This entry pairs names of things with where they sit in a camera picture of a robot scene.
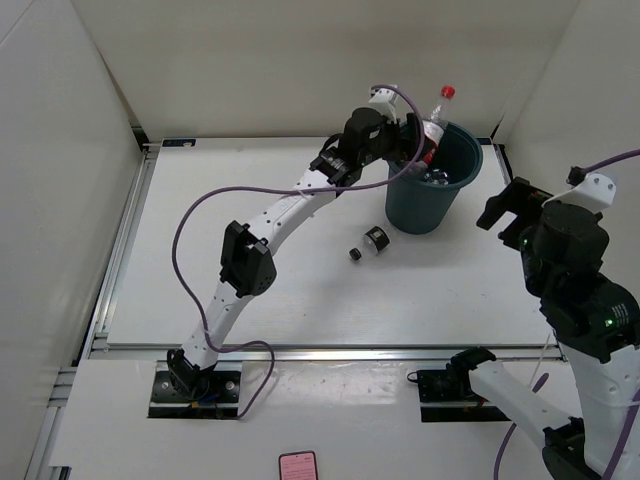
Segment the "blue label plastic bottle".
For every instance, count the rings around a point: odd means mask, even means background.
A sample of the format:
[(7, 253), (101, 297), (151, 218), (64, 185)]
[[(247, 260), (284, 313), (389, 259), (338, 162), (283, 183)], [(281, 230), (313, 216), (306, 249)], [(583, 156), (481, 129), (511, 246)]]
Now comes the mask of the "blue label plastic bottle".
[(423, 180), (433, 185), (446, 186), (450, 183), (449, 174), (439, 168), (430, 168), (425, 172)]

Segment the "red label plastic bottle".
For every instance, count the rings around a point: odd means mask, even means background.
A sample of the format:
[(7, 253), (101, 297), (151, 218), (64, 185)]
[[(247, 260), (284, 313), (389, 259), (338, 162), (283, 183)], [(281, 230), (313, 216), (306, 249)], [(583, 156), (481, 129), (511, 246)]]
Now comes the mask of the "red label plastic bottle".
[(427, 140), (423, 164), (426, 167), (432, 163), (436, 150), (449, 124), (450, 115), (448, 111), (455, 93), (456, 89), (452, 85), (444, 85), (440, 90), (439, 98), (433, 110), (427, 119), (423, 121), (424, 135)]

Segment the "black label plastic bottle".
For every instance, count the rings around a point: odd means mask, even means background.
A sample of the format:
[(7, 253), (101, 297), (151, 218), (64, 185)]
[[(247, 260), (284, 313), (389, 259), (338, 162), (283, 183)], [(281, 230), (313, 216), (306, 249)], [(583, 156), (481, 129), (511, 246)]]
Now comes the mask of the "black label plastic bottle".
[(349, 258), (361, 263), (379, 256), (388, 249), (392, 241), (393, 229), (388, 226), (375, 225), (367, 230), (361, 240), (349, 250)]

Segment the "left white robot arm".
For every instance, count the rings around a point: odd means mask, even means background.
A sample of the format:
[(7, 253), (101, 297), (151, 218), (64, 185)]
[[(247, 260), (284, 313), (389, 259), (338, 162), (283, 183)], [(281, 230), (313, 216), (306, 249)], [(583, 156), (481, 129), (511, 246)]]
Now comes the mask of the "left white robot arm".
[(212, 391), (210, 381), (226, 337), (246, 305), (274, 283), (274, 257), (297, 228), (341, 194), (363, 190), (362, 171), (373, 162), (391, 160), (408, 169), (423, 162), (436, 146), (414, 113), (400, 122), (373, 108), (358, 108), (343, 131), (325, 141), (294, 188), (274, 190), (277, 201), (254, 219), (230, 222), (224, 230), (221, 270), (210, 305), (203, 305), (183, 274), (176, 275), (196, 306), (199, 325), (180, 348), (167, 354), (174, 389), (191, 401)]

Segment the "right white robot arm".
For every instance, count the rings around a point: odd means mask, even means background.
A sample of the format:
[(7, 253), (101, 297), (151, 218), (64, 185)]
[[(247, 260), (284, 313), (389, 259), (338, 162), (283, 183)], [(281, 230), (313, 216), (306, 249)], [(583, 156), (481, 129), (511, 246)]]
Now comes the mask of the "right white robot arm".
[(526, 289), (573, 372), (581, 413), (546, 402), (483, 347), (451, 359), (449, 387), (460, 399), (495, 405), (538, 448), (555, 479), (639, 475), (639, 304), (601, 271), (609, 244), (602, 213), (615, 193), (600, 174), (559, 195), (516, 178), (487, 201), (477, 222), (489, 229), (513, 214), (501, 240), (521, 256)]

